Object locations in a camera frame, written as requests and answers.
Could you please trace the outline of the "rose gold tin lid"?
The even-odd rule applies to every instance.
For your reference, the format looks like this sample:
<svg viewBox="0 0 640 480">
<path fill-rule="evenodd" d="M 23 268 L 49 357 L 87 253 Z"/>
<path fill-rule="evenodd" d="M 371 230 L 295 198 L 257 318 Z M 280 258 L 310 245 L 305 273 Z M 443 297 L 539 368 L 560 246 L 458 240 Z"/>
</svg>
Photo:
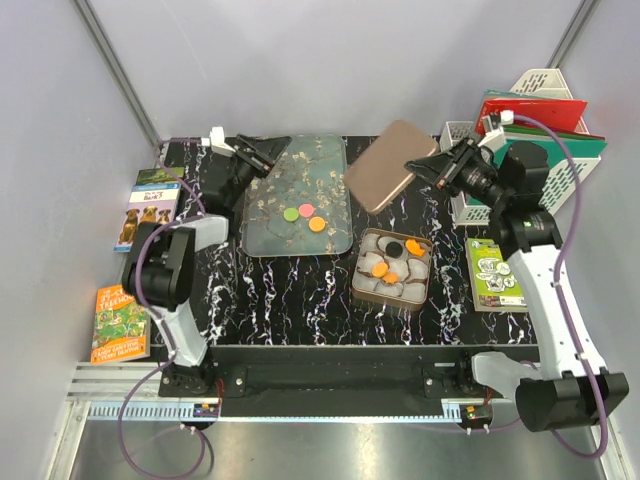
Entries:
<svg viewBox="0 0 640 480">
<path fill-rule="evenodd" d="M 415 178 L 405 164 L 438 152 L 432 136 L 395 120 L 348 167 L 344 184 L 367 213 L 376 215 Z"/>
</svg>

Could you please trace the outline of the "pink round cookie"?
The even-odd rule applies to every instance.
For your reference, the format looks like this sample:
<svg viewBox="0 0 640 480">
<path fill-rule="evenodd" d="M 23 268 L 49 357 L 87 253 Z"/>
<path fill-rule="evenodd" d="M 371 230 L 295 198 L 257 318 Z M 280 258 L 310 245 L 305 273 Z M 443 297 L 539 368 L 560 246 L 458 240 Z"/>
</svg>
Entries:
<svg viewBox="0 0 640 480">
<path fill-rule="evenodd" d="M 315 208 L 309 203 L 305 203 L 299 206 L 298 212 L 303 218 L 310 218 L 314 215 Z"/>
</svg>

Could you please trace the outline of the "red folder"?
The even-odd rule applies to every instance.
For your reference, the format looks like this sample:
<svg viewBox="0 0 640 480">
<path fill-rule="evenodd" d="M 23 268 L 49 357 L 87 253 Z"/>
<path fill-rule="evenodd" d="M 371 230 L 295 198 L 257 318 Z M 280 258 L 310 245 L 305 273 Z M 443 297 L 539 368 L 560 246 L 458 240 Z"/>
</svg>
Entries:
<svg viewBox="0 0 640 480">
<path fill-rule="evenodd" d="M 474 131 L 484 134 L 482 118 L 504 110 L 533 118 L 551 129 L 574 130 L 587 105 L 587 101 L 576 99 L 489 97 L 483 101 Z"/>
</svg>

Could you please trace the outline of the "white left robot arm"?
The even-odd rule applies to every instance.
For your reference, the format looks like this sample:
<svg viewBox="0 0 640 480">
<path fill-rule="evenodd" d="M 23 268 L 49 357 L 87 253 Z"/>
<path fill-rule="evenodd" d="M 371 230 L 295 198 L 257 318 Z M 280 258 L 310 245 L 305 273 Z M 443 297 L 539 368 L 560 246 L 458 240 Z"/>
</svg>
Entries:
<svg viewBox="0 0 640 480">
<path fill-rule="evenodd" d="M 193 197 L 196 213 L 138 226 L 121 285 L 164 339 L 168 358 L 159 366 L 161 395 L 205 396 L 221 390 L 223 382 L 190 305 L 196 254 L 228 240 L 237 203 L 254 179 L 269 176 L 291 141 L 289 136 L 243 134 L 228 141 L 214 128 L 197 143 L 212 154 L 211 164 L 195 186 L 183 187 Z"/>
</svg>

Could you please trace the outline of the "orange round striped cookie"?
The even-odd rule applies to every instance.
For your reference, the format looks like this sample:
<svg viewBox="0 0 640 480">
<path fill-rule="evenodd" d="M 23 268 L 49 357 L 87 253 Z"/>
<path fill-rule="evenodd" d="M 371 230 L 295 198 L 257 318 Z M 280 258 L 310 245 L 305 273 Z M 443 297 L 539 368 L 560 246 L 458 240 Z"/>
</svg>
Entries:
<svg viewBox="0 0 640 480">
<path fill-rule="evenodd" d="M 389 265 L 385 262 L 380 262 L 373 266 L 371 269 L 371 275 L 375 278 L 383 278 L 389 271 Z"/>
</svg>

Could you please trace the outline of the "dog picture book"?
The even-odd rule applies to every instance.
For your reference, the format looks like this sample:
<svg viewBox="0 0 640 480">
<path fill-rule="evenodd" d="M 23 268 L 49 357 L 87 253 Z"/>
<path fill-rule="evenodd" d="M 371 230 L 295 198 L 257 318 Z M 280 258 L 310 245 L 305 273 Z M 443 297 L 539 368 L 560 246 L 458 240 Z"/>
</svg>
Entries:
<svg viewBox="0 0 640 480">
<path fill-rule="evenodd" d="M 172 175 L 161 168 L 138 172 L 125 210 L 115 252 L 129 252 L 141 223 L 166 224 L 174 219 L 183 178 L 183 167 L 170 167 Z"/>
</svg>

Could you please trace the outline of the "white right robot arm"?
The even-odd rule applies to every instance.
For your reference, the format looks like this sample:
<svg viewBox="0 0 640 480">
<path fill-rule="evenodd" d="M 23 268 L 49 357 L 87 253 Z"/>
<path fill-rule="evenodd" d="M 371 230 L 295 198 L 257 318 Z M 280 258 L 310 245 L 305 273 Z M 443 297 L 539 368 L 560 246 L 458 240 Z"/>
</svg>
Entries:
<svg viewBox="0 0 640 480">
<path fill-rule="evenodd" d="M 500 165 L 471 138 L 451 149 L 411 160 L 406 169 L 449 194 L 467 193 L 488 206 L 489 231 L 524 295 L 539 350 L 537 369 L 503 353 L 475 354 L 454 371 L 466 396 L 487 387 L 513 401 L 531 432 L 593 426 L 629 393 L 624 373 L 612 372 L 585 327 L 564 262 L 569 241 L 542 206 L 549 174 L 546 150 L 511 144 Z"/>
</svg>

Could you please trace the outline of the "floral blue serving tray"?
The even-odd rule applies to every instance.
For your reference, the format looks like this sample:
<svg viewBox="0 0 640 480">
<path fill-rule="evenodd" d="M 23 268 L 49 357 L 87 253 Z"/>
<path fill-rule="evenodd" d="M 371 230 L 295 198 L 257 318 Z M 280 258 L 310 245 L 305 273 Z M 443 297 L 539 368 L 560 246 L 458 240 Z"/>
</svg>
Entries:
<svg viewBox="0 0 640 480">
<path fill-rule="evenodd" d="M 343 177 L 346 145 L 336 135 L 298 135 L 280 156 L 272 173 L 254 180 L 246 191 L 241 247 L 250 257 L 340 255 L 353 243 L 351 205 Z M 314 216 L 326 220 L 319 233 L 310 218 L 288 222 L 286 208 L 309 203 Z"/>
</svg>

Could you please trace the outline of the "orange fish-shaped cookie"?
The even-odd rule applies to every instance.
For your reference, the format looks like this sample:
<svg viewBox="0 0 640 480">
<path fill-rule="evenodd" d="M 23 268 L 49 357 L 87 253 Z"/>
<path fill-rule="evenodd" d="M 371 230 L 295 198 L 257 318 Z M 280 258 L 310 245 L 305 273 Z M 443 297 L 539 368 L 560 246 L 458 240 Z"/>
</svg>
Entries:
<svg viewBox="0 0 640 480">
<path fill-rule="evenodd" d="M 394 285 L 399 281 L 399 277 L 396 273 L 394 272 L 387 272 L 383 277 L 382 280 L 387 284 L 387 285 Z"/>
</svg>

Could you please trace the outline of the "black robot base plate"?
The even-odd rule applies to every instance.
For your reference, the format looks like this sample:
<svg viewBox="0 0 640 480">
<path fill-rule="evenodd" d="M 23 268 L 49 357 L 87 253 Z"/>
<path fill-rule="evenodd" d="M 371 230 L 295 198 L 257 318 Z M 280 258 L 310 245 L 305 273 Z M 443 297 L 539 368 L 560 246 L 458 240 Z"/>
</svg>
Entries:
<svg viewBox="0 0 640 480">
<path fill-rule="evenodd" d="M 484 346 L 216 346 L 199 367 L 206 385 L 162 376 L 162 397 L 222 396 L 228 418 L 417 418 L 441 412 L 427 382 Z"/>
</svg>

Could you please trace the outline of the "orange treehouse book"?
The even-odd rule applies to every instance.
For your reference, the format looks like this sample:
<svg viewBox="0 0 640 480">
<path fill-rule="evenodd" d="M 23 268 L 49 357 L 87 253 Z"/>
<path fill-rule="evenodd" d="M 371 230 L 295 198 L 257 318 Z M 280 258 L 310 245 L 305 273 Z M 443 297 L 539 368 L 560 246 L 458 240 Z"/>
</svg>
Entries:
<svg viewBox="0 0 640 480">
<path fill-rule="evenodd" d="M 148 314 L 121 285 L 97 291 L 91 364 L 119 363 L 148 357 L 149 334 Z"/>
</svg>

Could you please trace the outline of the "orange flower-shaped cookie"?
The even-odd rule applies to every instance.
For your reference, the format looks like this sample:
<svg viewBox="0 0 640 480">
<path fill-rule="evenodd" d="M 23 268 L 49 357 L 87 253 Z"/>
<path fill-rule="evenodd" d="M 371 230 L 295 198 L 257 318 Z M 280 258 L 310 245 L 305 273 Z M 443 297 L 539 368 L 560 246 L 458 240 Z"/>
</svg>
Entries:
<svg viewBox="0 0 640 480">
<path fill-rule="evenodd" d="M 426 248 L 413 238 L 405 241 L 405 247 L 411 255 L 416 257 L 423 257 L 426 253 Z"/>
</svg>

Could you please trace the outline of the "green round cookie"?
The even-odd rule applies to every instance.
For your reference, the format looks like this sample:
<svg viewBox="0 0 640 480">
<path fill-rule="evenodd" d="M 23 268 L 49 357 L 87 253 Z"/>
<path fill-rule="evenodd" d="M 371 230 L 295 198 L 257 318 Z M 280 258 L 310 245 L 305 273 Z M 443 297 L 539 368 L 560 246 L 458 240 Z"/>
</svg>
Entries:
<svg viewBox="0 0 640 480">
<path fill-rule="evenodd" d="M 288 222 L 295 222 L 300 217 L 300 213 L 297 208 L 289 207 L 284 210 L 283 217 Z"/>
</svg>

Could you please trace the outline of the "rose gold tin box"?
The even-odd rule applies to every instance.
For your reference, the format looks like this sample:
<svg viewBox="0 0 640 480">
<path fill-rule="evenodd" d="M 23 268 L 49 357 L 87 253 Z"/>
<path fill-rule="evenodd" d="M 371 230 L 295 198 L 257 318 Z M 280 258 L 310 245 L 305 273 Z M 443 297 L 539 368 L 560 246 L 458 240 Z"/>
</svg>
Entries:
<svg viewBox="0 0 640 480">
<path fill-rule="evenodd" d="M 427 300 L 433 244 L 422 237 L 367 228 L 357 253 L 351 291 L 361 302 L 419 311 Z"/>
</svg>

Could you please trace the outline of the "black sandwich cookie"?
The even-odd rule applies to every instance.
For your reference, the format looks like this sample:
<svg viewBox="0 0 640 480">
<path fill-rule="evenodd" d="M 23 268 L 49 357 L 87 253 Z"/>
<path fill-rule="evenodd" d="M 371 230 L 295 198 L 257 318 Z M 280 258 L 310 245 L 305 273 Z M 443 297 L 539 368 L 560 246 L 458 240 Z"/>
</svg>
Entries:
<svg viewBox="0 0 640 480">
<path fill-rule="evenodd" d="M 399 259 L 404 254 L 404 247 L 397 241 L 390 241 L 385 247 L 385 253 L 390 258 Z"/>
</svg>

